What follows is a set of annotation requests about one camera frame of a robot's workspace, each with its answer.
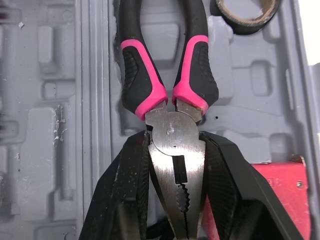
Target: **pliers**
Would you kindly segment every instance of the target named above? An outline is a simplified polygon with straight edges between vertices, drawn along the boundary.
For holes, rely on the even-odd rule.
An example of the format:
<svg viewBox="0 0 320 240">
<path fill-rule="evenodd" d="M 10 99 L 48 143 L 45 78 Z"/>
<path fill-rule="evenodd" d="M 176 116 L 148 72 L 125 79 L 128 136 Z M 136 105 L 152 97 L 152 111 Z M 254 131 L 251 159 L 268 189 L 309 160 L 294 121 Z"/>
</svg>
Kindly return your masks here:
<svg viewBox="0 0 320 240">
<path fill-rule="evenodd" d="M 197 239 L 202 220 L 206 144 L 197 124 L 218 100 L 208 58 L 208 25 L 202 0 L 183 0 L 186 33 L 172 103 L 148 52 L 140 26 L 142 0 L 121 0 L 119 36 L 124 58 L 123 106 L 145 120 L 151 180 L 177 240 Z"/>
<path fill-rule="evenodd" d="M 142 0 L 121 0 L 118 32 L 125 65 L 123 106 L 148 131 L 130 136 L 99 179 L 80 240 L 173 239 L 147 229 L 149 173 L 177 240 L 198 239 L 207 194 L 221 240 L 302 239 L 272 188 L 228 139 L 198 132 L 218 99 L 208 58 L 202 0 L 182 0 L 186 33 L 172 102 L 140 26 Z"/>
</svg>

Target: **wire cutter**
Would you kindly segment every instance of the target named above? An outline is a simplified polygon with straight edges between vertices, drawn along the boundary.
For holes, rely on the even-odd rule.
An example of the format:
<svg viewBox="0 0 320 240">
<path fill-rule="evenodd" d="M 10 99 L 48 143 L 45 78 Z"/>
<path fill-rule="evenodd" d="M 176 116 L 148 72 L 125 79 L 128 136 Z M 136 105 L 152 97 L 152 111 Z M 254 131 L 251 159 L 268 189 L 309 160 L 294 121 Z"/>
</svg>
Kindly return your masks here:
<svg viewBox="0 0 320 240">
<path fill-rule="evenodd" d="M 219 91 L 208 58 L 208 25 L 202 0 L 183 0 L 186 33 L 172 103 L 148 52 L 140 26 L 142 0 L 122 0 L 119 35 L 125 66 L 123 106 L 151 129 L 151 179 L 178 240 L 197 239 L 202 220 L 206 144 L 196 123 Z"/>
</svg>

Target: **rubber grip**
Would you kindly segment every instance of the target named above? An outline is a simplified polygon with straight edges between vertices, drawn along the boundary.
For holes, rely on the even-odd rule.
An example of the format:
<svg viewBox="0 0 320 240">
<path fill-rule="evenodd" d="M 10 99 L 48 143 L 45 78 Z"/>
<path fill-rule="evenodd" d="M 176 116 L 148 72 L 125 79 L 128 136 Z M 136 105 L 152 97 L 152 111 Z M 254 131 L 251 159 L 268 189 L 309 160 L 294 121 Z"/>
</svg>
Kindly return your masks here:
<svg viewBox="0 0 320 240">
<path fill-rule="evenodd" d="M 121 0 L 118 32 L 125 67 L 122 104 L 144 120 L 148 111 L 168 102 L 168 95 L 142 36 L 141 2 Z"/>
<path fill-rule="evenodd" d="M 184 0 L 186 34 L 172 102 L 180 99 L 201 110 L 202 115 L 219 98 L 208 56 L 208 24 L 202 0 Z"/>
</svg>

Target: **red object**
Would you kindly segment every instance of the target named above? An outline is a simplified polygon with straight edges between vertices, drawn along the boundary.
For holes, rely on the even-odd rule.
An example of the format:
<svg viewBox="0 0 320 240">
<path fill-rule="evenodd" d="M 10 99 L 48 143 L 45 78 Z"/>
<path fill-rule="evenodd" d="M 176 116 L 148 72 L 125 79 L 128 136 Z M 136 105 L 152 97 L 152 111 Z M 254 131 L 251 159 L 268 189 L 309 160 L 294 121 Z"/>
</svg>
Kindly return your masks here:
<svg viewBox="0 0 320 240">
<path fill-rule="evenodd" d="M 308 205 L 306 168 L 302 163 L 255 164 L 279 198 L 303 239 L 309 240 L 311 221 Z M 204 206 L 203 227 L 209 240 L 219 240 L 218 231 L 208 198 Z"/>
</svg>

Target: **tool case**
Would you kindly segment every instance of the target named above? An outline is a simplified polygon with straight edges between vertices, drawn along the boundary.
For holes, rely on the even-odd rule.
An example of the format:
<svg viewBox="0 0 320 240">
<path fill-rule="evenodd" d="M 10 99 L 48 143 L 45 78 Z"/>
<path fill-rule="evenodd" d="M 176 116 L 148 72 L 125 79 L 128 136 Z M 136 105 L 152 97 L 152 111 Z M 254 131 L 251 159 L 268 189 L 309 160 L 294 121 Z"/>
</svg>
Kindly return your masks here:
<svg viewBox="0 0 320 240">
<path fill-rule="evenodd" d="M 307 64 L 298 1 L 282 0 L 246 36 L 203 4 L 220 97 L 199 130 L 235 142 L 251 164 L 302 156 L 320 239 L 320 66 Z M 259 11 L 235 6 L 244 18 Z M 119 0 L 0 0 L 0 240 L 78 239 L 99 177 L 145 129 L 121 103 L 118 9 Z M 141 28 L 170 90 L 184 46 L 179 1 L 143 0 Z M 148 224 L 164 215 L 150 184 Z"/>
</svg>

